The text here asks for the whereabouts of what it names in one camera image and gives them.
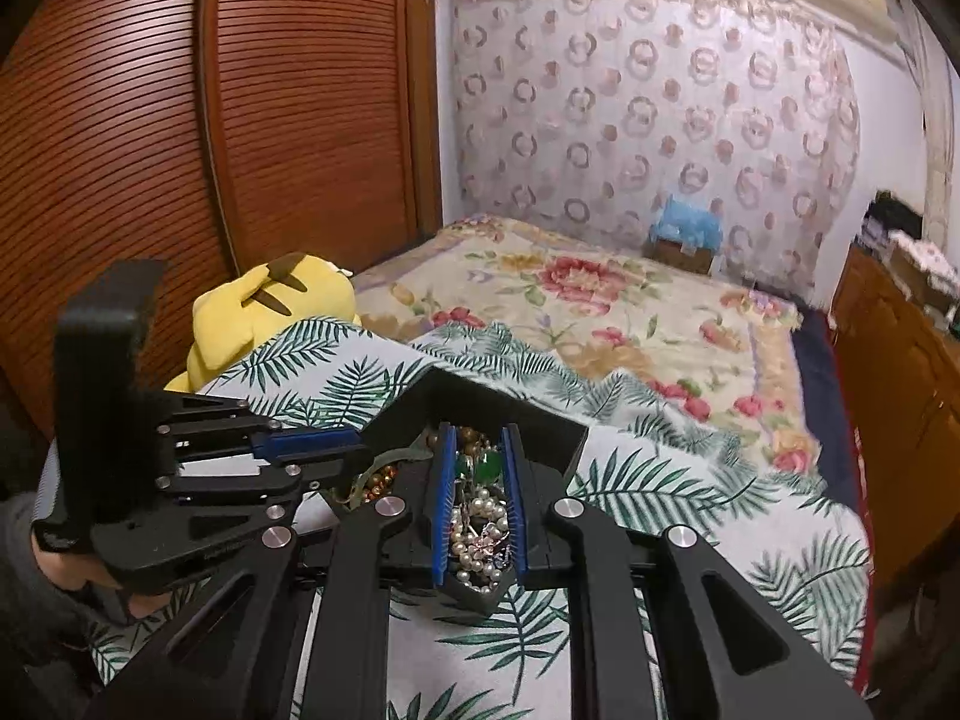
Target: bed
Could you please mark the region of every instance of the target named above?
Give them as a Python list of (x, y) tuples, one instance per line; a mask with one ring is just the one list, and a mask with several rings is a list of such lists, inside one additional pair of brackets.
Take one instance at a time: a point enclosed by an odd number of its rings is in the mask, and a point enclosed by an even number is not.
[[(450, 225), (354, 286), (363, 328), (306, 319), (206, 391), (287, 425), (362, 427), (439, 365), (573, 415), (589, 437), (571, 494), (629, 527), (709, 533), (864, 688), (869, 540), (851, 511), (861, 496), (822, 314), (492, 217)], [(344, 388), (364, 390), (349, 410)], [(312, 505), (298, 529), (314, 514), (309, 528), (329, 524)], [(97, 632), (105, 682), (194, 591)], [(483, 620), (395, 591), (390, 625), (388, 717), (568, 716), (562, 593), (512, 589)], [(654, 658), (651, 673), (656, 686)]]
[(409, 343), (447, 322), (503, 322), (589, 379), (630, 370), (738, 435), (757, 469), (826, 485), (858, 509), (820, 312), (490, 215), (449, 225), (353, 283), (364, 327), (384, 338)]

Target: red flower pattern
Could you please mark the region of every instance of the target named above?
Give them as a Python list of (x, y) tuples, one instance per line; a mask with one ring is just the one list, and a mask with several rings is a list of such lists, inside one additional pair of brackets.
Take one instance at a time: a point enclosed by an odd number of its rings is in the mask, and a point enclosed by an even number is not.
[(763, 401), (756, 395), (746, 395), (734, 400), (733, 408), (744, 416), (760, 416), (763, 413)]
[(611, 303), (627, 286), (622, 274), (577, 257), (557, 257), (536, 277), (546, 292), (568, 303), (581, 304), (584, 312), (594, 317), (608, 314)]
[(650, 381), (647, 382), (647, 386), (665, 398), (687, 399), (688, 396), (690, 396), (690, 393), (682, 384), (665, 384), (658, 379), (650, 379)]
[(726, 351), (743, 351), (743, 339), (736, 332), (736, 330), (723, 327), (723, 325), (713, 319), (708, 319), (706, 322), (700, 325), (700, 335), (702, 335), (709, 343), (712, 343), (714, 346), (718, 346), (721, 349), (726, 349)]
[(774, 468), (791, 473), (807, 473), (810, 470), (810, 456), (802, 449), (791, 449), (774, 458)]
[(480, 319), (480, 317), (474, 317), (470, 313), (469, 308), (464, 308), (463, 306), (457, 306), (456, 308), (451, 308), (449, 311), (438, 311), (430, 317), (430, 321), (433, 322), (434, 327), (440, 327), (442, 324), (447, 324), (448, 322), (462, 322), (463, 324), (469, 324), (470, 327), (486, 327), (487, 323)]
[(710, 404), (701, 397), (688, 397), (683, 402), (683, 410), (701, 422), (707, 421), (710, 417)]
[(601, 341), (606, 341), (613, 348), (618, 346), (624, 346), (626, 343), (630, 343), (630, 338), (627, 338), (620, 330), (617, 330), (616, 327), (605, 327), (602, 330), (594, 330), (590, 333), (594, 338), (600, 338)]

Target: dark blue blanket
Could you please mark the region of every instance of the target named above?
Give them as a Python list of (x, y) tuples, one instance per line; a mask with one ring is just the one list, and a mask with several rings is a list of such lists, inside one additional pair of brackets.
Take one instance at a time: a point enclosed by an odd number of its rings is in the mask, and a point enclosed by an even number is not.
[(827, 318), (815, 309), (801, 307), (800, 310), (803, 325), (792, 334), (793, 348), (803, 383), (806, 426), (822, 446), (820, 475), (827, 481), (827, 496), (859, 514), (856, 459), (836, 360), (827, 334)]

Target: small wooden box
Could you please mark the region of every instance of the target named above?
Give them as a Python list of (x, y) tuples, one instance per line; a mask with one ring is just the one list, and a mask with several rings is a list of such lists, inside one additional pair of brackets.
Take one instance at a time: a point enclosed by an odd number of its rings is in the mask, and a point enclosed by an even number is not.
[(710, 267), (713, 265), (713, 252), (708, 248), (692, 248), (692, 252), (687, 254), (681, 244), (664, 238), (648, 242), (647, 257), (671, 268), (703, 276), (710, 274)]
[(949, 295), (944, 295), (938, 290), (934, 290), (926, 274), (909, 257), (904, 254), (900, 247), (894, 247), (890, 255), (890, 269), (893, 274), (910, 290), (910, 299), (918, 306), (933, 306), (941, 314), (947, 314), (952, 304)]

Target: person's hand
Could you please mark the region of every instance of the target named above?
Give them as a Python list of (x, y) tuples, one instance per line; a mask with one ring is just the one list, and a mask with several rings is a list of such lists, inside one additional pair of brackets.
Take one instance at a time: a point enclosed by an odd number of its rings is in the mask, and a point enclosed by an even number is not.
[[(110, 576), (102, 560), (95, 555), (73, 555), (69, 552), (44, 552), (37, 538), (30, 533), (30, 543), (34, 549), (37, 567), (54, 586), (61, 590), (76, 591), (88, 582), (100, 586), (121, 589), (120, 583)], [(170, 602), (168, 592), (160, 595), (131, 595), (130, 613), (136, 617), (146, 617)]]

